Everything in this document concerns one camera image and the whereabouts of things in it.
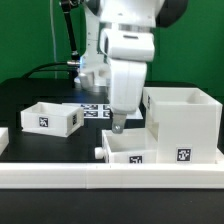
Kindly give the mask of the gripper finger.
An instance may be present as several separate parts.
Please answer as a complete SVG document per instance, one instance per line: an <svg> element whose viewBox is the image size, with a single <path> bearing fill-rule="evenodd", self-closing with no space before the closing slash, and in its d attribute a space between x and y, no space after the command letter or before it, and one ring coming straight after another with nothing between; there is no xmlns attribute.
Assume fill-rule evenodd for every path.
<svg viewBox="0 0 224 224"><path fill-rule="evenodd" d="M112 132L115 134L122 134L125 123L126 123L126 114L113 114L113 120L112 120Z"/></svg>

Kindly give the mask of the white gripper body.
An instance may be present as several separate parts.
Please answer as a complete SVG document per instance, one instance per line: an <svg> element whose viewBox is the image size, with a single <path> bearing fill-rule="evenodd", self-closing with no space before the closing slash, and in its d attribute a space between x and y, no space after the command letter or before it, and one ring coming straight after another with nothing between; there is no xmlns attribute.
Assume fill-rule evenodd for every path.
<svg viewBox="0 0 224 224"><path fill-rule="evenodd" d="M113 113L134 113L141 100L147 65L141 62L110 60L110 107Z"/></svg>

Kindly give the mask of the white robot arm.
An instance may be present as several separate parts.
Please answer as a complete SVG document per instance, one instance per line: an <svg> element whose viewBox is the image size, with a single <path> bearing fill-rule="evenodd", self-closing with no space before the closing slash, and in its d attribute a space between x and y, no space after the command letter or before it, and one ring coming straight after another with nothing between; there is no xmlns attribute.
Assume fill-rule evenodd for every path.
<svg viewBox="0 0 224 224"><path fill-rule="evenodd" d="M185 13L188 0L60 0L71 46L79 63L75 74L85 90L108 89L112 131L123 132L126 117L142 97L147 64L154 59L152 30L167 28ZM70 12L84 10L91 42L77 49Z"/></svg>

